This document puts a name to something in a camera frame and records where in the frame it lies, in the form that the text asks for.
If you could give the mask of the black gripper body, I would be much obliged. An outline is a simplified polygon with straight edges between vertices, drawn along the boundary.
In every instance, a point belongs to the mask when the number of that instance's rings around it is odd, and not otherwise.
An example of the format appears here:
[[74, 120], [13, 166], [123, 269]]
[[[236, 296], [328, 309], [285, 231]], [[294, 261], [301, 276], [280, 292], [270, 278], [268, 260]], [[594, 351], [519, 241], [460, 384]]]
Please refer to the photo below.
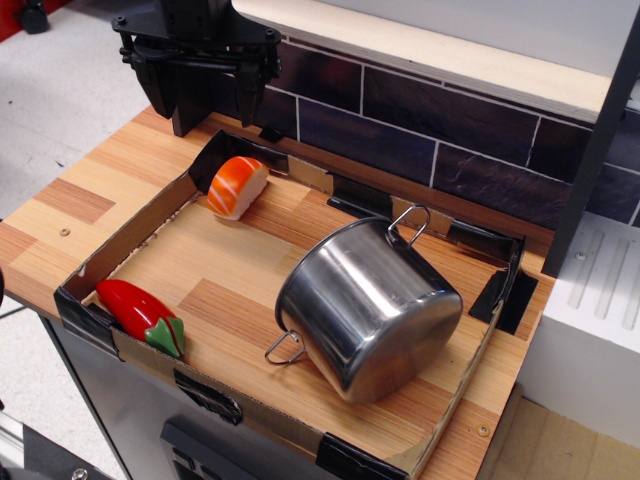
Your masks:
[[281, 72], [281, 34], [241, 15], [230, 1], [157, 1], [112, 21], [123, 62], [142, 80], [173, 69], [250, 73], [271, 80]]

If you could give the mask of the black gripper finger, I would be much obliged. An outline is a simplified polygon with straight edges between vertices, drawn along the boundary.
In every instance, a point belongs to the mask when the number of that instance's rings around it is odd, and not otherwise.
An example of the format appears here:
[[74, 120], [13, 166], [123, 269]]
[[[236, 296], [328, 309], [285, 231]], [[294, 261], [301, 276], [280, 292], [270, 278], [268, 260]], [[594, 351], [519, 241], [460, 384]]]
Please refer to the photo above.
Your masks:
[[177, 106], [175, 75], [170, 52], [156, 50], [134, 51], [131, 65], [137, 80], [155, 111], [162, 117], [172, 117]]
[[234, 73], [237, 106], [243, 127], [255, 123], [255, 117], [268, 83], [268, 69], [262, 62], [243, 62]]

